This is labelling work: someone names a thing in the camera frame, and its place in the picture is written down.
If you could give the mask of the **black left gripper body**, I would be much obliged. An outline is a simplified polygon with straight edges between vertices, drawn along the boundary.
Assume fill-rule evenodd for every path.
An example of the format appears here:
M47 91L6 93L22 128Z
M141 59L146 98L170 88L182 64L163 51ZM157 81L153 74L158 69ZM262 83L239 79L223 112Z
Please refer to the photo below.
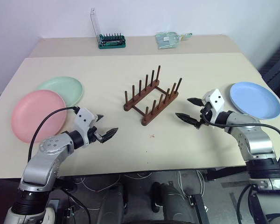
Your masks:
M87 131L87 138L89 144L94 143L96 141L102 143L103 137L98 133L98 129L92 124L89 124L89 129Z

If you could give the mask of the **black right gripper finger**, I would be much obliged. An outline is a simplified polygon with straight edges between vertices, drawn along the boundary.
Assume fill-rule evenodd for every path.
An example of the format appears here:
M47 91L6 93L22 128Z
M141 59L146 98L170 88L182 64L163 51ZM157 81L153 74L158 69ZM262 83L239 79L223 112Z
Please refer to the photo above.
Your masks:
M196 106L204 107L204 103L200 98L188 98L187 100Z
M197 120L194 119L194 118L192 118L192 117L190 117L190 116L187 115L187 114L184 114L184 113L175 113L175 115L176 115L179 119L181 119L183 122L185 122L185 123L188 123L188 124L193 125L193 126L195 126L195 125L197 124Z

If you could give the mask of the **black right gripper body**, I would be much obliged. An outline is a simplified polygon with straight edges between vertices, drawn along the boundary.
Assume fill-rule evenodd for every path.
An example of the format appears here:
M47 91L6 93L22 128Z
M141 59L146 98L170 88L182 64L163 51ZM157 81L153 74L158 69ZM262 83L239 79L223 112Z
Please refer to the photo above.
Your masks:
M211 103L206 103L204 108L200 111L200 120L195 124L195 128L199 129L202 125L209 125L212 118L212 105Z

